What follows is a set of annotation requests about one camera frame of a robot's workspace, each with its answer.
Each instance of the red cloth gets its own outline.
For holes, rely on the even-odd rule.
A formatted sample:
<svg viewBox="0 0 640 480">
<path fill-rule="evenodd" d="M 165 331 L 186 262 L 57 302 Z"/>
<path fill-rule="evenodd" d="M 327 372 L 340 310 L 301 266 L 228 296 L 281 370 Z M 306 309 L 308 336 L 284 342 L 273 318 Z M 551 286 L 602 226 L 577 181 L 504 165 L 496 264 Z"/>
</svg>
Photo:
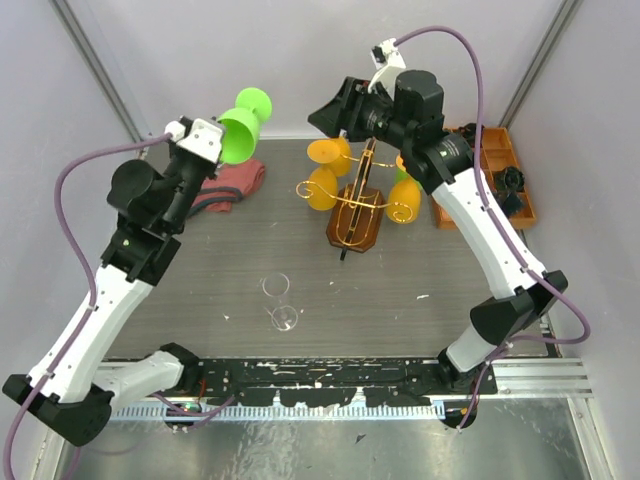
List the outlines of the red cloth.
<svg viewBox="0 0 640 480">
<path fill-rule="evenodd" d="M 212 180 L 206 179 L 202 183 L 202 189 L 216 187 L 234 187 L 242 192 L 244 197 L 248 197 L 256 192 L 264 180 L 265 168 L 264 164 L 255 158 L 250 158 L 239 165 L 225 165 L 219 170 L 218 178 Z M 228 192 L 205 193 L 198 195 L 194 205 L 205 199 L 214 197 L 229 197 Z M 218 202 L 207 205 L 205 210 L 209 212 L 230 212 L 231 202 Z"/>
</svg>

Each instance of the black mounting plate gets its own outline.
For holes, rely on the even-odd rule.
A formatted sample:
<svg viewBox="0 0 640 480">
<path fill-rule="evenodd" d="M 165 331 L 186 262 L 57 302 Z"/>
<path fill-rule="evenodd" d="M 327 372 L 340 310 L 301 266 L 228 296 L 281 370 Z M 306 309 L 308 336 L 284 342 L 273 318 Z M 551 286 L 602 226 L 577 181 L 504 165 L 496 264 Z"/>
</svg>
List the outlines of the black mounting plate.
<svg viewBox="0 0 640 480">
<path fill-rule="evenodd" d="M 431 405 L 430 395 L 471 393 L 477 370 L 456 385 L 438 378 L 433 358 L 218 358 L 204 359 L 203 380 L 207 403 L 220 405 L 233 395 L 244 406 L 280 403 L 309 408 L 351 403 L 359 388 L 368 407 Z M 198 396 L 193 391 L 167 390 L 167 397 Z M 481 394 L 497 393 L 492 368 L 480 386 Z"/>
</svg>

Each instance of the gray wooden tabletop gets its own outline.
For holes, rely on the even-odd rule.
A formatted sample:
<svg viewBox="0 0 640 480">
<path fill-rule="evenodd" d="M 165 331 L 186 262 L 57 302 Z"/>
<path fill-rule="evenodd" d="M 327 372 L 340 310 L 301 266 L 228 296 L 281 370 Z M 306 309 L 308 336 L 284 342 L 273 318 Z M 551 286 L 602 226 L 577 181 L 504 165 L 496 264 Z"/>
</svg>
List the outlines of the gray wooden tabletop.
<svg viewBox="0 0 640 480">
<path fill-rule="evenodd" d="M 471 250 L 457 231 L 434 226 L 423 196 L 418 220 L 383 219 L 376 245 L 340 262 L 325 229 L 330 212 L 312 210 L 295 187 L 316 164 L 306 140 L 266 140 L 262 188 L 231 213 L 203 212 L 187 223 L 183 243 L 158 287 L 138 308 L 109 356 L 141 357 L 177 342 L 202 357 L 434 356 L 469 325 L 469 310 L 490 296 Z M 376 161 L 395 153 L 379 145 Z M 166 145 L 149 161 L 167 163 Z M 393 169 L 374 167 L 370 185 L 385 197 Z M 340 179 L 340 186 L 353 178 Z M 274 328 L 261 281 L 290 279 L 296 326 Z M 520 353 L 543 354 L 540 345 Z"/>
</svg>

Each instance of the white wall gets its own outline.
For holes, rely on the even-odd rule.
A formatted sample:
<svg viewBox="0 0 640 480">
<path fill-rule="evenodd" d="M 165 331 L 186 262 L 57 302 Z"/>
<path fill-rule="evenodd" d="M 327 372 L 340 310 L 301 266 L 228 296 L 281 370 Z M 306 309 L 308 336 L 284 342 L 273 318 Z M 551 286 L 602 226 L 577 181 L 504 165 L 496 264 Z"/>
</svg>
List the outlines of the white wall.
<svg viewBox="0 0 640 480">
<path fill-rule="evenodd" d="M 485 73 L 487 122 L 497 123 L 560 0 L 73 0 L 102 55 L 116 59 L 154 133 L 180 114 L 219 114 L 245 86 L 265 89 L 274 115 L 265 134 L 318 135 L 309 113 L 345 76 L 370 78 L 372 46 L 443 24 L 477 48 Z M 453 38 L 430 34 L 402 47 L 410 67 L 444 86 L 449 125 L 475 118 L 473 69 Z"/>
<path fill-rule="evenodd" d="M 532 249 L 593 325 L 584 358 L 621 468 L 640 471 L 640 3 L 584 2 L 512 128 L 539 225 Z M 580 332 L 563 307 L 562 335 Z"/>
<path fill-rule="evenodd" d="M 128 140 L 48 2 L 0 2 L 0 382 L 27 373 L 50 348 L 86 290 L 57 226 L 53 183 L 74 157 Z M 64 193 L 70 223 L 92 263 L 115 214 L 105 201 L 119 158 L 83 168 Z M 18 407 L 0 395 L 4 436 Z M 14 449 L 17 478 L 27 478 L 35 421 Z"/>
</svg>

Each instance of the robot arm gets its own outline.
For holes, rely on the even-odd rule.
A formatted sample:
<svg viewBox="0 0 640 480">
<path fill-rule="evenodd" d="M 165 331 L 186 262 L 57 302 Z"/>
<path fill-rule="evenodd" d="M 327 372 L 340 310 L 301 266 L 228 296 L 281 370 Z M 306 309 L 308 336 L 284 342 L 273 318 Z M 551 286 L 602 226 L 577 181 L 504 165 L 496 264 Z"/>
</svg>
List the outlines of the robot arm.
<svg viewBox="0 0 640 480">
<path fill-rule="evenodd" d="M 112 412 L 157 391 L 191 390 L 201 377 L 198 357 L 175 344 L 129 367 L 96 372 L 122 326 L 158 284 L 180 247 L 173 235 L 184 229 L 204 179 L 215 175 L 224 132 L 216 122 L 183 117 L 167 125 L 171 161 L 163 174 L 141 160 L 130 160 L 116 170 L 107 201 L 118 211 L 118 224 L 96 273 L 96 305 L 89 305 L 87 295 L 44 358 L 28 375 L 11 375 L 3 387 L 22 404 L 48 376 L 29 411 L 76 446 L 93 440 Z M 88 323 L 56 371 L 49 372 L 51 359 L 87 309 L 93 309 Z"/>
<path fill-rule="evenodd" d="M 407 172 L 451 216 L 482 266 L 493 297 L 471 310 L 471 326 L 438 356 L 443 381 L 453 384 L 539 319 L 555 297 L 520 267 L 482 204 L 471 148 L 460 135 L 443 128 L 444 92 L 436 77 L 405 70 L 393 39 L 375 47 L 372 55 L 378 68 L 373 79 L 347 77 L 338 94 L 308 120 L 328 137 L 346 132 L 350 141 L 376 137 L 397 148 Z M 488 208 L 529 269 L 564 291 L 565 276 L 546 272 L 493 199 L 484 175 L 481 180 Z"/>
</svg>

